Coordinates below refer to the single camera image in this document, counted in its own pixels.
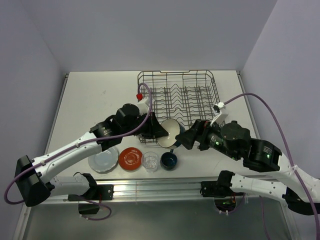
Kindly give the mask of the cream bowl with dark exterior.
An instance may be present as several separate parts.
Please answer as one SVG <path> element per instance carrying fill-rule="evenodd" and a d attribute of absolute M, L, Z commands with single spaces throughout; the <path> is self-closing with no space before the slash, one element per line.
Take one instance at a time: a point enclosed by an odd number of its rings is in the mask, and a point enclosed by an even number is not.
<path fill-rule="evenodd" d="M 181 143 L 176 140 L 176 136 L 184 133 L 185 127 L 173 118 L 166 119 L 161 123 L 161 126 L 168 132 L 168 136 L 157 138 L 157 144 L 165 149 L 176 149 Z"/>

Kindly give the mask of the clear faceted glass tumbler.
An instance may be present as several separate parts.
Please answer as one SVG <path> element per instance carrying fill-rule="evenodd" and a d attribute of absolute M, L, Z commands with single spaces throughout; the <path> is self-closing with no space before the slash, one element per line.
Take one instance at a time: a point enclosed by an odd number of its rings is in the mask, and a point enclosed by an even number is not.
<path fill-rule="evenodd" d="M 154 173 L 160 165 L 160 157 L 153 151 L 148 151 L 142 155 L 141 164 L 148 173 Z"/>

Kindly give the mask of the dark blue mug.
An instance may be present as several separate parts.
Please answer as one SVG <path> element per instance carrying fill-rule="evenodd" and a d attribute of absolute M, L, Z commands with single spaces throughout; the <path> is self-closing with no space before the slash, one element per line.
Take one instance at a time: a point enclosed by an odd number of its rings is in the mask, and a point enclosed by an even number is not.
<path fill-rule="evenodd" d="M 175 155 L 174 150 L 165 152 L 160 157 L 160 166 L 166 171 L 173 171 L 177 167 L 178 157 Z"/>

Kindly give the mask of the pale blue scalloped plate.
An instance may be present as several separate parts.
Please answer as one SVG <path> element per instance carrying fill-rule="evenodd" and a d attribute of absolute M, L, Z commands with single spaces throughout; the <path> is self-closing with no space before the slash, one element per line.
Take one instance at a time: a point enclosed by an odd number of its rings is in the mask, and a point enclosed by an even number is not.
<path fill-rule="evenodd" d="M 102 174 L 112 170 L 118 164 L 118 159 L 119 151 L 113 146 L 88 157 L 88 165 L 93 171 Z"/>

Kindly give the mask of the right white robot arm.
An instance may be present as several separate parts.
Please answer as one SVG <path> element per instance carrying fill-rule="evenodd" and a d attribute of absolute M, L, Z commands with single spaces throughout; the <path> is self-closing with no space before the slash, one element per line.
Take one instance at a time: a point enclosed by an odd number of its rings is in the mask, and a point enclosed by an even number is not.
<path fill-rule="evenodd" d="M 202 182 L 203 197 L 225 198 L 246 193 L 285 203 L 291 211 L 301 215 L 320 212 L 319 179 L 291 166 L 278 147 L 267 140 L 252 138 L 250 130 L 237 121 L 219 126 L 207 120 L 196 120 L 189 130 L 175 138 L 188 150 L 198 142 L 197 148 L 201 151 L 212 148 L 232 160 L 241 160 L 249 170 L 272 177 L 268 181 L 222 170 L 216 181 Z"/>

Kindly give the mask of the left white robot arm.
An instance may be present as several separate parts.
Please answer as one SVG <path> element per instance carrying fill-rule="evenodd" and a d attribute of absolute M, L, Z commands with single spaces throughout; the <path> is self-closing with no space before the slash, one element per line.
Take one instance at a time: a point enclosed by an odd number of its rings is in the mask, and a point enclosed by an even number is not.
<path fill-rule="evenodd" d="M 79 161 L 120 144 L 124 137 L 156 139 L 168 134 L 154 112 L 143 113 L 136 105 L 127 103 L 116 114 L 97 123 L 83 136 L 64 147 L 33 159 L 26 155 L 19 158 L 14 182 L 22 202 L 28 207 L 39 205 L 56 195 L 79 195 L 91 200 L 96 197 L 98 188 L 89 173 L 67 177 L 62 181 L 54 181 L 54 178 Z"/>

